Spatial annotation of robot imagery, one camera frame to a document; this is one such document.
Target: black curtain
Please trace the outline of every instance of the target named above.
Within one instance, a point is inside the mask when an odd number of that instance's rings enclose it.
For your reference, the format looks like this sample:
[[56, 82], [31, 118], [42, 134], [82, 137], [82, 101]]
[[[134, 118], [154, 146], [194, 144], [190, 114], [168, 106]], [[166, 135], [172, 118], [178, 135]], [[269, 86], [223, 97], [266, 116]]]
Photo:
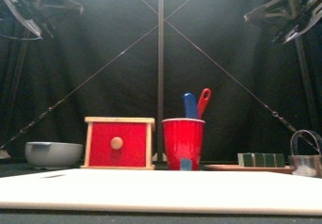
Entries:
[[[164, 0], [164, 118], [183, 117], [186, 92], [199, 97], [211, 88], [205, 161], [235, 162], [238, 152], [290, 154], [291, 132], [263, 104], [297, 128], [311, 128], [294, 42], [271, 43], [271, 35], [245, 22], [267, 1]], [[20, 65], [25, 43], [0, 41], [1, 143], [64, 100], [9, 144], [15, 158], [24, 158], [27, 141], [86, 144], [87, 116], [158, 117], [159, 0], [76, 2], [83, 14], [51, 19], [54, 39], [28, 42]], [[1, 33], [21, 37], [13, 25], [1, 24]]]

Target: wooden box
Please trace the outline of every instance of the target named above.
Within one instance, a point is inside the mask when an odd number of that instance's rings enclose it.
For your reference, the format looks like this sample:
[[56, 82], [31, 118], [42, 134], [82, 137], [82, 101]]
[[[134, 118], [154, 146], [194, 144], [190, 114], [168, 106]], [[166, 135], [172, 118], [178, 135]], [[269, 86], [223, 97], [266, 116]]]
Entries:
[[87, 117], [83, 168], [154, 169], [151, 118]]

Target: bowl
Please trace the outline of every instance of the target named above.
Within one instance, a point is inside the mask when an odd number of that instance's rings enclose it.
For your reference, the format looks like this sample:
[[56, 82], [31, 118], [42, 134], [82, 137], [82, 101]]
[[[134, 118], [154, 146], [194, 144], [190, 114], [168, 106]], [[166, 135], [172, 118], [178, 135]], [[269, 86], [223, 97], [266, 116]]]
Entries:
[[75, 167], [83, 154], [83, 145], [60, 142], [27, 142], [25, 158], [36, 169]]

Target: red plastic cup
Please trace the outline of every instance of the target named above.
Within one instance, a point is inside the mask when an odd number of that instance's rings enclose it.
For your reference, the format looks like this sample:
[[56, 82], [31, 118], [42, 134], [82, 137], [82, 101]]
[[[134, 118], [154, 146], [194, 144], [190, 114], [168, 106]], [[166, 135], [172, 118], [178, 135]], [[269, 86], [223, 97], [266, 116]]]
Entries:
[[191, 163], [191, 170], [198, 170], [205, 137], [205, 121], [180, 118], [167, 119], [162, 123], [168, 169], [183, 169], [183, 162], [187, 161]]

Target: wooden knob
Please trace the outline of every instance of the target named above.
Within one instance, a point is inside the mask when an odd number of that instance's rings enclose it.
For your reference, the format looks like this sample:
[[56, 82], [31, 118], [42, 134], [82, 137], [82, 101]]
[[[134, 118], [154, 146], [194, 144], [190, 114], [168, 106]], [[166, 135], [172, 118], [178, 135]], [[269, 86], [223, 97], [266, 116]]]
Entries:
[[114, 150], [119, 150], [123, 146], [123, 139], [120, 137], [114, 137], [111, 140], [111, 147]]

